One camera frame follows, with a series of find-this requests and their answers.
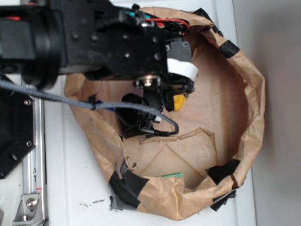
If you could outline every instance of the metal bracket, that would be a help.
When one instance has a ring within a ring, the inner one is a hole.
[[[43,220],[40,194],[23,194],[13,226],[34,225]]]

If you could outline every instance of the red wire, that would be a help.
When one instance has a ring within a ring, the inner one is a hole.
[[[184,20],[180,20],[180,19],[162,19],[162,18],[148,18],[148,19],[145,19],[146,21],[156,21],[156,22],[179,22],[179,23],[182,23],[186,26],[186,30],[188,31],[190,26],[189,24],[184,21]]]
[[[8,17],[6,17],[6,19],[8,19],[8,20],[21,20],[21,17],[20,16],[8,16]]]

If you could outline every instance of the yellow component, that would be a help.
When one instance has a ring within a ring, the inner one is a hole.
[[[174,111],[179,111],[183,107],[185,99],[184,94],[174,96]]]

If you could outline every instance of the black mounting plate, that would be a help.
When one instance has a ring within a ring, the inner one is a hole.
[[[10,81],[5,75],[0,80]],[[34,100],[0,89],[0,179],[5,179],[34,148]]]

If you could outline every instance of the gray cable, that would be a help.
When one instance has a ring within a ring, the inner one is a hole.
[[[166,117],[161,112],[157,111],[156,109],[154,109],[152,107],[147,107],[147,106],[128,103],[128,102],[92,104],[92,103],[89,103],[89,102],[78,101],[78,100],[74,100],[74,99],[71,99],[71,98],[68,98],[68,97],[58,96],[58,95],[51,94],[51,93],[45,93],[44,91],[40,91],[40,90],[36,90],[36,89],[30,89],[30,88],[27,88],[25,86],[19,86],[19,85],[16,85],[16,84],[12,83],[12,82],[4,81],[4,80],[1,80],[1,79],[0,79],[0,88],[8,89],[8,90],[18,92],[18,93],[24,93],[24,94],[27,94],[27,95],[30,95],[30,96],[33,96],[33,97],[38,97],[38,98],[45,99],[45,100],[62,102],[62,103],[66,103],[68,105],[73,105],[73,106],[80,107],[80,108],[87,108],[87,109],[91,109],[91,110],[93,110],[93,109],[108,109],[108,108],[135,109],[135,110],[138,110],[138,111],[146,112],[146,113],[161,117],[162,119],[166,120],[170,124],[174,125],[175,131],[161,132],[161,133],[166,133],[167,136],[170,136],[170,135],[177,134],[179,132],[179,126],[175,121],[173,121],[170,118]],[[153,135],[158,135],[157,130],[148,131],[148,132],[153,134]]]

